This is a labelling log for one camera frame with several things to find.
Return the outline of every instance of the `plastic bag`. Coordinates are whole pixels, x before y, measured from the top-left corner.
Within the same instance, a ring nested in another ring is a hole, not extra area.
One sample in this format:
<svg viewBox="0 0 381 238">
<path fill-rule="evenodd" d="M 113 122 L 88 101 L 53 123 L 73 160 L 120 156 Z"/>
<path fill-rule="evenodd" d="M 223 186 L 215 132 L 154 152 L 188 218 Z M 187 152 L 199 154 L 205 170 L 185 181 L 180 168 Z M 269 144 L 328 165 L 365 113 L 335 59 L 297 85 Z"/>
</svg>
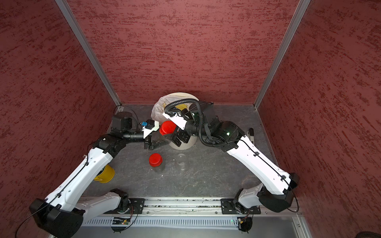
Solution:
<svg viewBox="0 0 381 238">
<path fill-rule="evenodd" d="M 170 104 L 171 102 L 174 102 L 174 101 L 177 101 L 180 99 L 185 99 L 185 98 L 193 98 L 193 99 L 198 100 L 197 97 L 195 97 L 189 93 L 171 93 L 171 94 L 168 94 L 166 96 L 161 97 L 159 99 L 159 101 L 157 101 L 157 103 L 155 103 L 154 107 L 152 108 L 151 118 L 155 121 L 158 121 L 160 123 L 160 125 L 163 122 L 168 121 L 168 119 L 163 116 L 164 107 L 166 105 Z M 176 107 L 180 110 L 183 110 L 184 108 L 189 109 L 191 104 L 192 103 L 185 103 L 185 104 L 177 105 Z"/>
</svg>

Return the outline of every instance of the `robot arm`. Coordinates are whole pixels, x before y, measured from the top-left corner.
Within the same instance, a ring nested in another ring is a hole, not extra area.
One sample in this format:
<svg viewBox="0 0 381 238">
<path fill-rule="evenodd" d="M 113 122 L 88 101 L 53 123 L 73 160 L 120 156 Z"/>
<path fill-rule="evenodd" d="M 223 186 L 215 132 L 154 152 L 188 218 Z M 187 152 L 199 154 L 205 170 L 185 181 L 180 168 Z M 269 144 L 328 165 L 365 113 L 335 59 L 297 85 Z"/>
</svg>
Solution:
<svg viewBox="0 0 381 238">
<path fill-rule="evenodd" d="M 193 104 L 189 111 L 176 108 L 183 103 Z M 182 99 L 168 104 L 163 116 L 178 126 L 175 132 L 181 136 L 177 139 L 183 140 L 184 133 L 198 136 L 202 144 L 227 152 L 262 181 L 255 188 L 240 190 L 237 194 L 237 210 L 245 211 L 252 206 L 264 205 L 272 211 L 281 212 L 291 206 L 294 198 L 292 189 L 299 183 L 298 175 L 289 174 L 272 163 L 236 124 L 219 121 L 212 104 Z"/>
<path fill-rule="evenodd" d="M 132 114 L 119 112 L 112 118 L 111 133 L 101 136 L 85 159 L 51 192 L 44 200 L 35 199 L 29 206 L 38 227 L 59 238 L 72 237 L 80 226 L 88 220 L 118 209 L 125 213 L 129 209 L 128 194 L 119 189 L 86 203 L 78 203 L 82 193 L 126 144 L 143 142 L 144 148 L 152 150 L 167 142 L 151 141 L 151 132 L 157 131 L 157 121 L 143 122 L 139 132 L 131 130 Z"/>
</svg>

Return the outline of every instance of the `black cable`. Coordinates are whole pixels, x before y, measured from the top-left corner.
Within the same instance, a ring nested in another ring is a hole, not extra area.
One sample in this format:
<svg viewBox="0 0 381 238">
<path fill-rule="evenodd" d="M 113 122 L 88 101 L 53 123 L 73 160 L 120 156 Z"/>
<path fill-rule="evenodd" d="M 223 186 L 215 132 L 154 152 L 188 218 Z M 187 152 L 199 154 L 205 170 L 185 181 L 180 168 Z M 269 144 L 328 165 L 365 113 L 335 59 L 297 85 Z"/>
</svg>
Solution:
<svg viewBox="0 0 381 238">
<path fill-rule="evenodd" d="M 139 209 L 138 209 L 138 207 L 136 207 L 137 209 L 137 211 L 138 211 L 138 213 L 136 214 L 136 218 L 135 218 L 135 220 L 128 226 L 128 227 L 126 227 L 126 228 L 124 228 L 123 230 L 121 230 L 120 232 L 122 232 L 122 231 L 124 231 L 124 230 L 127 230 L 128 228 L 130 228 L 131 226 L 132 226 L 132 224 L 134 224 L 135 223 L 135 221 L 136 221 L 136 219 L 138 218 L 138 215 L 139 215 Z"/>
<path fill-rule="evenodd" d="M 278 173 L 278 171 L 276 171 L 276 169 L 274 169 L 272 166 L 270 166 L 269 165 L 269 163 L 267 163 L 262 157 L 260 157 L 259 155 L 256 155 L 256 153 L 250 148 L 250 146 L 245 142 L 245 141 L 243 141 L 243 140 L 241 140 L 241 139 L 239 139 L 239 140 L 234 140 L 234 141 L 242 141 L 243 143 L 245 143 L 245 145 L 254 153 L 254 155 L 255 156 L 258 156 L 263 162 L 265 162 L 270 168 L 272 168 L 274 171 L 275 171 L 275 173 L 277 173 L 278 174 L 278 176 L 280 177 L 280 180 L 282 180 L 282 181 L 284 181 L 284 182 L 286 182 L 286 184 L 288 185 L 288 187 L 291 189 L 291 192 L 292 192 L 292 194 L 294 195 L 294 198 L 295 198 L 295 201 L 296 201 L 296 205 L 297 205 L 297 209 L 296 209 L 296 211 L 293 211 L 293 210 L 291 210 L 291 209 L 289 209 L 289 208 L 287 208 L 289 211 L 291 211 L 291 212 L 298 212 L 299 211 L 299 202 L 298 202 L 298 199 L 296 198 L 296 195 L 295 195 L 295 193 L 294 193 L 294 190 L 291 188 L 291 186 L 289 185 L 289 183 L 286 181 L 286 179 L 284 178 L 284 177 L 282 177 L 279 173 Z"/>
<path fill-rule="evenodd" d="M 33 216 L 34 214 L 38 213 L 39 211 L 41 211 L 42 209 L 44 209 L 45 207 L 47 207 L 49 204 L 51 204 L 54 199 L 56 199 L 56 197 L 58 197 L 58 195 L 56 195 L 48 204 L 46 204 L 45 206 L 43 206 L 42 208 L 38 209 L 37 211 L 35 211 L 34 213 L 32 213 L 29 217 L 25 218 L 25 220 L 23 220 L 23 222 L 17 227 L 16 229 L 16 232 L 14 233 L 14 238 L 17 238 L 17 232 L 19 231 L 19 229 L 21 228 L 21 226 L 24 224 L 24 222 L 26 222 L 31 216 Z"/>
<path fill-rule="evenodd" d="M 203 103 L 200 104 L 200 106 L 201 106 L 201 105 L 204 105 L 204 104 L 206 104 L 206 103 L 207 103 L 207 102 L 203 102 Z M 195 107 L 197 107 L 197 106 L 195 106 Z M 193 110 L 195 107 L 190 108 L 189 111 Z"/>
<path fill-rule="evenodd" d="M 90 150 L 89 150 L 89 146 L 93 145 L 95 142 L 97 142 L 97 140 L 91 142 L 91 143 L 87 146 L 87 157 L 86 157 L 86 164 L 87 164 L 87 165 L 89 164 L 89 152 L 90 152 Z"/>
<path fill-rule="evenodd" d="M 356 238 L 381 238 L 381 234 L 374 232 L 359 232 L 356 235 Z"/>
<path fill-rule="evenodd" d="M 88 162 L 85 163 L 85 165 L 78 171 L 78 173 L 62 188 L 62 190 L 57 193 L 57 195 L 48 203 L 46 204 L 45 206 L 43 206 L 42 208 L 38 209 L 37 211 L 35 211 L 34 213 L 32 213 L 29 217 L 25 218 L 25 220 L 18 226 L 18 228 L 16 229 L 16 232 L 14 233 L 14 238 L 17 238 L 17 232 L 19 231 L 19 229 L 21 228 L 21 226 L 24 224 L 24 222 L 26 222 L 30 217 L 32 217 L 34 214 L 38 213 L 39 211 L 41 211 L 42 209 L 44 209 L 45 207 L 47 207 L 48 205 L 50 205 L 58 196 L 61 195 L 61 193 L 64 191 L 64 189 L 73 181 L 73 179 L 75 179 L 75 177 L 85 168 L 85 166 L 88 165 Z"/>
<path fill-rule="evenodd" d="M 204 114 L 201 111 L 200 103 L 196 99 L 186 98 L 186 99 L 180 99 L 180 100 L 171 102 L 170 104 L 165 106 L 164 112 L 168 113 L 168 111 L 170 109 L 174 108 L 177 105 L 183 104 L 183 103 L 194 103 L 197 106 L 197 112 L 199 113 L 199 118 L 200 118 L 198 130 L 197 130 L 197 135 L 198 135 L 198 137 L 199 137 L 199 139 L 200 139 L 200 141 L 201 141 L 201 143 L 203 145 L 208 146 L 208 147 L 222 147 L 222 146 L 227 145 L 227 142 L 222 142 L 222 143 L 218 143 L 218 144 L 212 144 L 212 143 L 208 143 L 208 142 L 206 142 L 204 140 L 204 138 L 202 137 L 202 129 L 203 129 L 203 126 L 204 126 Z"/>
<path fill-rule="evenodd" d="M 242 218 L 241 220 L 245 220 L 249 216 L 249 214 L 250 214 L 250 208 L 249 208 L 249 211 L 247 212 L 247 215 L 244 218 Z"/>
</svg>

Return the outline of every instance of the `red lid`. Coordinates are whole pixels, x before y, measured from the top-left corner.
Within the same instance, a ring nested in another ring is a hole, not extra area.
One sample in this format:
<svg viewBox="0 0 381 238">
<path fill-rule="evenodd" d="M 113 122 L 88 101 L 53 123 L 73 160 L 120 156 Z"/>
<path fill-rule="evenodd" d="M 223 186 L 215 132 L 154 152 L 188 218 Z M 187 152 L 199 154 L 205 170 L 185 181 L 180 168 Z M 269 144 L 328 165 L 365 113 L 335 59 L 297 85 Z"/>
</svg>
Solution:
<svg viewBox="0 0 381 238">
<path fill-rule="evenodd" d="M 173 121 L 165 121 L 160 126 L 159 132 L 162 135 L 172 134 L 175 129 L 176 129 L 176 124 L 174 124 Z"/>
<path fill-rule="evenodd" d="M 157 166 L 161 165 L 162 162 L 163 162 L 163 158 L 158 153 L 151 154 L 151 156 L 149 157 L 149 164 L 152 167 L 157 167 Z"/>
</svg>

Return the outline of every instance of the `yellow cup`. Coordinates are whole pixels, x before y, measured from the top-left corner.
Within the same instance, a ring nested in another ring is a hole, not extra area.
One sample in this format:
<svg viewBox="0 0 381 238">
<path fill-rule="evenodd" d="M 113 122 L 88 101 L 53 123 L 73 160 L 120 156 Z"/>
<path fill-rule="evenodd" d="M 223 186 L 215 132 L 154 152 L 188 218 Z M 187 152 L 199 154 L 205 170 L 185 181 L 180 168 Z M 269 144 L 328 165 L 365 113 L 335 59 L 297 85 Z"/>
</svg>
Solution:
<svg viewBox="0 0 381 238">
<path fill-rule="evenodd" d="M 99 181 L 102 184 L 108 183 L 115 175 L 115 170 L 111 166 L 106 165 L 100 175 L 94 178 L 94 181 Z"/>
</svg>

